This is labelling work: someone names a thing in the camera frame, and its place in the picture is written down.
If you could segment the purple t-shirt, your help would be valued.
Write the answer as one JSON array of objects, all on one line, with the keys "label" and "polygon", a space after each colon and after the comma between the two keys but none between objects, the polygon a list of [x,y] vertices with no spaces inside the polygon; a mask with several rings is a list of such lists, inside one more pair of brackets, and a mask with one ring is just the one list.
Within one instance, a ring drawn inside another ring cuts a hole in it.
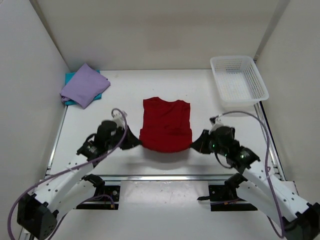
[{"label": "purple t-shirt", "polygon": [[85,109],[110,86],[106,77],[84,63],[60,91],[61,101],[73,101]]}]

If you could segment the red t-shirt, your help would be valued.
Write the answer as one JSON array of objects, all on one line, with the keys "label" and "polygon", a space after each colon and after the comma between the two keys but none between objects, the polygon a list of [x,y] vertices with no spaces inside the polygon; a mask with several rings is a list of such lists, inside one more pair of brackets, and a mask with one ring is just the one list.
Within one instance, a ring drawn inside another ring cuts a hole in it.
[{"label": "red t-shirt", "polygon": [[183,100],[165,101],[159,97],[143,100],[142,146],[159,153],[187,150],[192,143],[191,105]]}]

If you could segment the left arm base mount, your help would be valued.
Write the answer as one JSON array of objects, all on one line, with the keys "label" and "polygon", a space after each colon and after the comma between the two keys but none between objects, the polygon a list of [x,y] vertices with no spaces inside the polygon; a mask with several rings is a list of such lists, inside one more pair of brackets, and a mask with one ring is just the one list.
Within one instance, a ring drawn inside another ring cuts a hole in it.
[{"label": "left arm base mount", "polygon": [[100,176],[89,174],[82,178],[94,187],[94,195],[79,204],[77,210],[118,210],[121,186],[108,185]]}]

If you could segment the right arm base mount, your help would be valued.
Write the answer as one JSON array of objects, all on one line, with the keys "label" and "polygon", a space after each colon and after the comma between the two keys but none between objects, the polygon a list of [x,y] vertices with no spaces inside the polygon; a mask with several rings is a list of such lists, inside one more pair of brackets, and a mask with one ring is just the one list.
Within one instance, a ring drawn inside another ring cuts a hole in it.
[{"label": "right arm base mount", "polygon": [[237,195],[240,183],[247,179],[240,173],[235,173],[224,184],[211,184],[208,186],[209,195],[199,196],[198,201],[209,201],[211,212],[248,212],[258,209]]}]

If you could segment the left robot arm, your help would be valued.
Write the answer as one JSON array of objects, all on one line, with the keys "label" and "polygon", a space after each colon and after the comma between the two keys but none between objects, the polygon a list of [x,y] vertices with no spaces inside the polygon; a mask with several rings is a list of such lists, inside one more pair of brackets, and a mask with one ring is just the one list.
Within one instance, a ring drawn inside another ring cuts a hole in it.
[{"label": "left robot arm", "polygon": [[99,158],[113,149],[128,150],[141,143],[121,120],[103,121],[67,163],[65,174],[48,179],[33,194],[23,195],[18,202],[17,223],[36,239],[48,239],[69,211],[90,198],[103,198],[105,183],[91,173]]}]

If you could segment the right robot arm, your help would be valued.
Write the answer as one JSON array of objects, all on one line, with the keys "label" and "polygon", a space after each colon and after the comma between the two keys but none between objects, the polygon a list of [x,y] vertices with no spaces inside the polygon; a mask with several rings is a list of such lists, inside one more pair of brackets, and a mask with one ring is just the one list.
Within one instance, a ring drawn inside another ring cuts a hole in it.
[{"label": "right robot arm", "polygon": [[201,154],[221,155],[237,172],[225,181],[224,193],[263,212],[288,240],[314,240],[320,234],[320,205],[311,204],[269,173],[267,165],[235,139],[235,129],[204,130],[190,147]]}]

